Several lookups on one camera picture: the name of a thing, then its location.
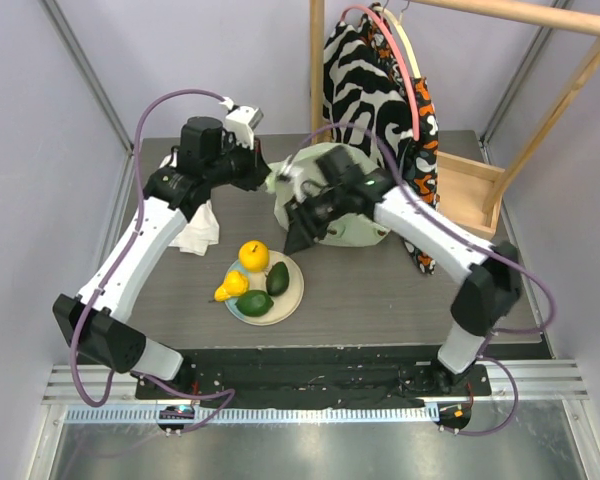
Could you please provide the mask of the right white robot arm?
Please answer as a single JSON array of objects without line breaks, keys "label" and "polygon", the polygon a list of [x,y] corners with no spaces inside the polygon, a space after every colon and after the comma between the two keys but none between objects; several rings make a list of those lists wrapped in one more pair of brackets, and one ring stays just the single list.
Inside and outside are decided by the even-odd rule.
[{"label": "right white robot arm", "polygon": [[291,161],[276,175],[292,191],[284,206],[285,254],[313,247],[326,237],[331,223],[348,214],[363,215],[432,254],[459,290],[450,308],[452,327],[438,350],[431,380],[440,393],[457,393],[495,324],[521,296],[517,248],[508,242],[493,245],[462,229],[387,169],[364,172],[342,146],[318,156],[315,164],[323,177],[317,193],[308,192],[309,178]]}]

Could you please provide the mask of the light green plastic bag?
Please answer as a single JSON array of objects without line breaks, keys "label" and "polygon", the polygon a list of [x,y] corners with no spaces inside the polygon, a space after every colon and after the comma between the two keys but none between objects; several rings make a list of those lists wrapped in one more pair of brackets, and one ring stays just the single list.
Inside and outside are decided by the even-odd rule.
[{"label": "light green plastic bag", "polygon": [[321,143],[269,168],[264,188],[275,196],[274,216],[286,231],[284,254],[316,244],[374,246],[390,233],[373,218],[395,181],[361,150]]}]

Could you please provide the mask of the yellow fake apple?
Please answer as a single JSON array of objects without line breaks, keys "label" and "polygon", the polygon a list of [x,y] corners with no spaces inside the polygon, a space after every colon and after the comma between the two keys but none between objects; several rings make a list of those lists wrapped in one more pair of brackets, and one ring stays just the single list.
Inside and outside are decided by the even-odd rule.
[{"label": "yellow fake apple", "polygon": [[269,248],[259,240],[248,241],[240,247],[238,260],[248,272],[262,272],[269,265]]}]

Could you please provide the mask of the green fake avocado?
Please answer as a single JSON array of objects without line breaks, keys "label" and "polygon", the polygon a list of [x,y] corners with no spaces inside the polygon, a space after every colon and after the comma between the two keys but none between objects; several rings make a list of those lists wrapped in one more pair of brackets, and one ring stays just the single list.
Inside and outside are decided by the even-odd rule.
[{"label": "green fake avocado", "polygon": [[280,261],[275,263],[266,278],[266,291],[271,297],[284,294],[289,288],[290,274],[287,265]]}]

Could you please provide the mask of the green fake lime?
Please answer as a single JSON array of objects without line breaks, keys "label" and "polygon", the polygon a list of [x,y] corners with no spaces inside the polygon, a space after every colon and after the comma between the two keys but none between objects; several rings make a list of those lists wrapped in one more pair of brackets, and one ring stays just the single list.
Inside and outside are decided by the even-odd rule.
[{"label": "green fake lime", "polygon": [[249,290],[235,302],[236,309],[247,317],[262,317],[274,306],[274,301],[264,290]]}]

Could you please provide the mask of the yellow fake pear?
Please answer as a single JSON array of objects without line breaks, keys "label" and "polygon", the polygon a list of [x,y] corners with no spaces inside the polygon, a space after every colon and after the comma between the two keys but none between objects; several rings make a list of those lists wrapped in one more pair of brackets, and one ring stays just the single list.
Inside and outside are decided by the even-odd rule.
[{"label": "yellow fake pear", "polygon": [[249,278],[238,270],[231,270],[214,292],[215,302],[225,302],[240,297],[249,290]]}]

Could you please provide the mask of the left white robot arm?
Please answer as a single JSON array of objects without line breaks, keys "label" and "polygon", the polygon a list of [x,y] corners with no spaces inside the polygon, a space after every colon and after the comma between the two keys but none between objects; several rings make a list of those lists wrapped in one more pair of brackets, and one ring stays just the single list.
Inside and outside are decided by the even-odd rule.
[{"label": "left white robot arm", "polygon": [[264,183],[270,169],[254,135],[261,119],[261,111],[248,106],[224,120],[188,119],[175,165],[149,176],[141,206],[105,263],[75,296],[60,295],[54,302],[54,317],[75,352],[117,373],[158,378],[170,398],[191,391],[193,375],[183,355],[127,322],[149,274],[212,189],[233,185],[255,191]]}]

